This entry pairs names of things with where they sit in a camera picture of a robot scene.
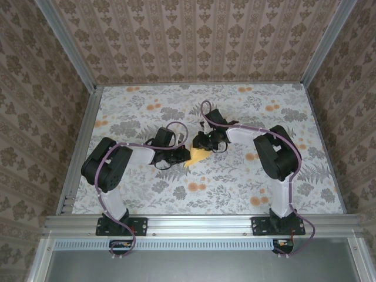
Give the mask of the yellow cloth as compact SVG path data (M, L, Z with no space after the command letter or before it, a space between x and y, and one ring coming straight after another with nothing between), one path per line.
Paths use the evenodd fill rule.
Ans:
M207 159L211 155L211 151L205 149L199 149L191 146L190 148L190 160L184 163L184 167L189 167L197 162Z

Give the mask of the aluminium frame rail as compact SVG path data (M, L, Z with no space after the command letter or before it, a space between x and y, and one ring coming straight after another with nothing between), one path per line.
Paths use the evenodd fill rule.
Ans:
M81 178L81 167L86 159L90 139L99 111L103 86L97 86L89 96L88 104L76 140L66 179L62 188L56 215L71 214Z
M44 239L95 239L99 214L48 216ZM252 215L146 215L147 238L251 238ZM304 214L315 226L315 238L360 237L362 227L354 214Z
M332 179L333 179L333 182L334 182L334 188L335 188L335 192L337 193L337 196L338 196L338 199L341 203L341 209L342 209L342 213L343 214L347 214L347 209L346 209L346 206L345 206L345 203L344 203L344 200L343 200L343 197L341 195L341 190L338 186L338 182L337 182L337 178L336 178L336 175L335 175L335 171L334 171L334 168L333 168L333 165L332 165L332 162L331 162L331 159L330 159L330 156L328 154L328 150L327 150L327 147L325 145L325 141L324 141L324 138L323 138L323 134L321 132L321 129L320 129L320 124L318 122L318 119L317 119L317 116L315 114L315 110L314 110L314 106L313 106L313 103L311 101L311 98L310 98L310 95L309 95L309 92L307 90L307 87L301 83L301 85L303 86L303 89L305 90L305 94L307 96L307 100L309 102L309 105L310 105L310 108L311 108L311 111L312 111L312 114L313 114L313 119L315 121L315 126L317 128L317 131L318 131L318 135L320 137L320 141L321 141L321 144L322 144L322 147L323 147L323 152L325 154L325 158L326 158L326 161L327 161L327 164L330 168L330 172L331 172L331 175L332 175Z

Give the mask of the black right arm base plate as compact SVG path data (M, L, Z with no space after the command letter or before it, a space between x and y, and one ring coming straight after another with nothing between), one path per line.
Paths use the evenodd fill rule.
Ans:
M299 217L279 219L271 217L252 217L251 227L254 236L305 235L303 221Z

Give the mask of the black connector board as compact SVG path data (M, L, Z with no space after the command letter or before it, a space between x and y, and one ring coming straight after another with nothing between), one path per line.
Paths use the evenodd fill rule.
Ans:
M132 247L133 240L111 240L109 252L113 256L124 256Z
M293 251L294 243L292 239L274 239L273 250L275 254L290 254Z

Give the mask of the grey metal panel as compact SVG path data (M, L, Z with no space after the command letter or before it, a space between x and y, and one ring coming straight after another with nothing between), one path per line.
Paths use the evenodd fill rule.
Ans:
M46 282L360 282L346 252L332 257L269 251L57 251Z

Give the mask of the floral printed tablecloth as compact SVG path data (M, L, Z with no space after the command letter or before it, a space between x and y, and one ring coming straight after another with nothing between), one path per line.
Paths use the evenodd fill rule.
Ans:
M106 86L90 139L93 150L104 137L142 143L169 125L194 138L208 100L227 120L271 128L283 126L302 155L294 178L293 206L301 214L342 214L341 203L303 86L207 84ZM230 145L189 167L168 170L131 164L117 188L133 214L267 213L272 182L253 145Z

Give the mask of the aluminium frame post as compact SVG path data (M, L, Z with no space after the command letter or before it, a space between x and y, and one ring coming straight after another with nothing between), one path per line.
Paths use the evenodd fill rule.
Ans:
M323 64L325 57L328 55L337 36L342 30L351 11L356 5L357 0L341 0L336 9L332 20L328 24L320 43L315 50L310 63L308 64L300 82L305 88L308 88L313 81L320 66Z
M89 93L93 93L96 89L96 82L91 74L89 68L86 66L83 56L80 54L79 49L76 47L74 38L69 34L62 17L59 15L58 10L54 7L52 0L35 0L39 9L46 18L49 26L53 30L56 38L63 47L69 60L80 76L85 87Z

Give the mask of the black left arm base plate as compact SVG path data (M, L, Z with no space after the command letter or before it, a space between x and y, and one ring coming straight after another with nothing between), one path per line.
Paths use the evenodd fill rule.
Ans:
M123 224L131 229L135 236L146 236L147 221L146 217L128 217L121 220ZM106 216L98 219L95 234L97 236L131 236L128 229Z

